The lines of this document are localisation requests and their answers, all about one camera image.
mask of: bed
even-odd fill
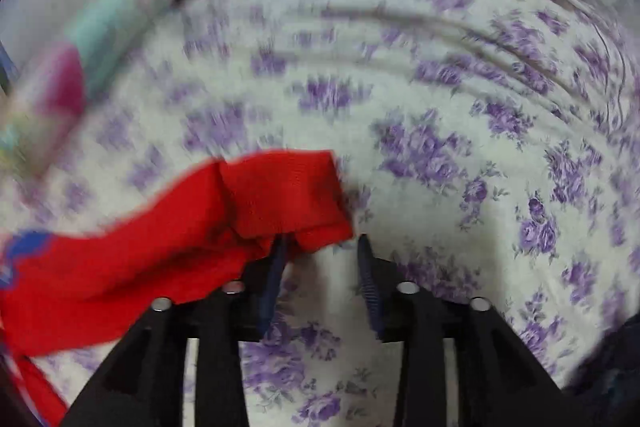
[[[633,42],[579,0],[188,0],[0,219],[100,230],[209,156],[331,149],[376,253],[490,299],[562,387],[638,310]],[[71,403],[112,346],[36,363]],[[242,346],[250,422],[391,425],[399,347],[368,327],[353,241],[298,259]],[[187,425],[193,377],[192,344]]]

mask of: screw head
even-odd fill
[[[155,312],[165,312],[173,305],[170,298],[158,297],[151,303],[151,309]]]
[[[229,281],[222,285],[222,291],[228,295],[235,295],[244,291],[244,283],[242,281]]]
[[[403,281],[396,286],[396,289],[400,293],[404,293],[405,295],[411,295],[413,293],[418,293],[420,291],[420,286],[418,286],[415,282],[411,281]]]
[[[487,312],[491,309],[491,301],[485,299],[484,297],[474,297],[469,302],[471,309],[477,312]]]

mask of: red fabric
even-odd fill
[[[52,236],[16,262],[17,283],[0,291],[8,346],[31,365],[25,357],[117,339],[155,297],[183,303],[236,279],[277,233],[291,233],[300,252],[353,235],[330,152],[212,161],[106,235]],[[57,425],[60,399],[39,372],[23,375]]]

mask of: colorful towel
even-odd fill
[[[43,174],[124,51],[171,1],[95,0],[76,16],[15,83],[0,120],[0,171]]]

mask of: blue embroidery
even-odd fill
[[[26,232],[12,238],[4,250],[4,259],[0,255],[0,289],[9,288],[14,283],[15,260],[42,253],[50,236],[49,232]]]

